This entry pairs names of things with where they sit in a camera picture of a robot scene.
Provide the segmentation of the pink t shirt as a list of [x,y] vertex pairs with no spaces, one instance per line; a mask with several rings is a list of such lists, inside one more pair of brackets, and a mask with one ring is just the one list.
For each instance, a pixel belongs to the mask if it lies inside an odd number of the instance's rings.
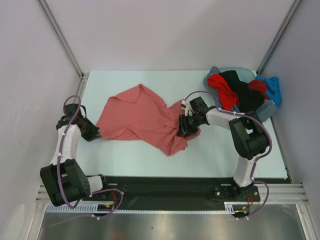
[[172,106],[143,84],[109,97],[96,123],[101,138],[117,141],[144,141],[172,156],[188,147],[197,136],[179,137],[181,100]]

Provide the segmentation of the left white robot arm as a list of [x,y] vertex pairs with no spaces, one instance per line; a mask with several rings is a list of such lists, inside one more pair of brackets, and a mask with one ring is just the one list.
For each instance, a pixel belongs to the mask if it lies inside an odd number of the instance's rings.
[[51,203],[67,205],[74,209],[80,200],[94,194],[105,200],[111,188],[103,183],[102,175],[86,176],[76,161],[80,139],[92,142],[101,137],[99,128],[86,116],[83,105],[77,103],[63,106],[63,116],[56,125],[58,142],[48,166],[40,169],[40,177]]

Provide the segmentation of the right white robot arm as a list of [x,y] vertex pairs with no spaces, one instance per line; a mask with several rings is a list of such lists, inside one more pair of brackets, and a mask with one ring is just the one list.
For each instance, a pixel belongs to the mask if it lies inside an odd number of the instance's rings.
[[216,106],[209,107],[202,97],[190,102],[182,100],[181,108],[184,114],[179,116],[179,137],[196,135],[201,125],[218,126],[230,131],[239,155],[233,176],[236,185],[230,188],[230,194],[235,200],[242,201],[249,194],[248,186],[253,184],[258,160],[272,150],[273,144],[268,130],[254,111],[240,113]]

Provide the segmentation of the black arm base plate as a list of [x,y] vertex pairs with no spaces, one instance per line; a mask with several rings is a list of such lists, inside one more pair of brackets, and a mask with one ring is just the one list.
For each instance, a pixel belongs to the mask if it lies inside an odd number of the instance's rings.
[[102,175],[103,188],[91,197],[110,201],[111,208],[143,210],[209,210],[224,202],[250,206],[261,201],[256,184],[238,187],[232,178],[124,177]]

